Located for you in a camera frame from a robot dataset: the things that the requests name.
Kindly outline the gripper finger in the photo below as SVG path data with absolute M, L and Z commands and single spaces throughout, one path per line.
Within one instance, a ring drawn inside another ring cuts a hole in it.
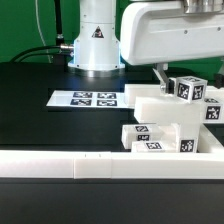
M 218 89 L 224 87 L 224 56 L 221 58 L 222 65 L 214 75 L 214 86 Z

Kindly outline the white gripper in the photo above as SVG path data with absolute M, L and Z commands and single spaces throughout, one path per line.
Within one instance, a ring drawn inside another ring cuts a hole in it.
M 161 91 L 173 94 L 168 62 L 224 56 L 224 6 L 186 13 L 182 1 L 132 3 L 122 16 L 120 49 L 131 65 L 157 63 L 153 71 Z

